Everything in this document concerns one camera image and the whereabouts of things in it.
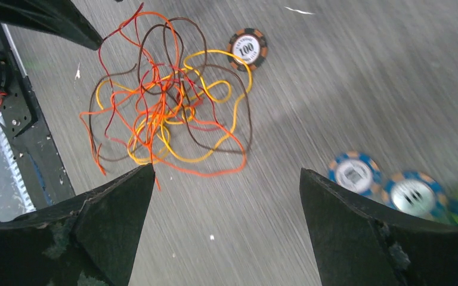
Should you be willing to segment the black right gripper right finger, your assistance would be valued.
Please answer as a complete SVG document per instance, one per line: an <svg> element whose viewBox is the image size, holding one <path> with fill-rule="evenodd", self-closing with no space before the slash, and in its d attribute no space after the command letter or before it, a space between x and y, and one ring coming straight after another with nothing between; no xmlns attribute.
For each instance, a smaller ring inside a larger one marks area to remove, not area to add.
<svg viewBox="0 0 458 286"><path fill-rule="evenodd" d="M410 216L302 169L323 285L458 285L458 226Z"/></svg>

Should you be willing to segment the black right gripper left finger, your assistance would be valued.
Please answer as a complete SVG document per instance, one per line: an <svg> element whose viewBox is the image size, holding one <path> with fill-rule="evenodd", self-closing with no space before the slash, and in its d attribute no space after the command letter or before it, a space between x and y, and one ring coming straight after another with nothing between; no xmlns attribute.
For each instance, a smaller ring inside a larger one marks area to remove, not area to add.
<svg viewBox="0 0 458 286"><path fill-rule="evenodd" d="M150 204L150 164L0 222L0 285L127 285Z"/></svg>

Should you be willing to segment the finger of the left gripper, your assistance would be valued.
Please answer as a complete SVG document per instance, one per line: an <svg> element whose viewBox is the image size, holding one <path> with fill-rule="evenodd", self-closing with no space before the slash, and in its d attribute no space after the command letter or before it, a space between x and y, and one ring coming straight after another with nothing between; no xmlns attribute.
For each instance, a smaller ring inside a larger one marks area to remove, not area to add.
<svg viewBox="0 0 458 286"><path fill-rule="evenodd" d="M97 50L101 35L70 0L0 0L0 22Z"/></svg>

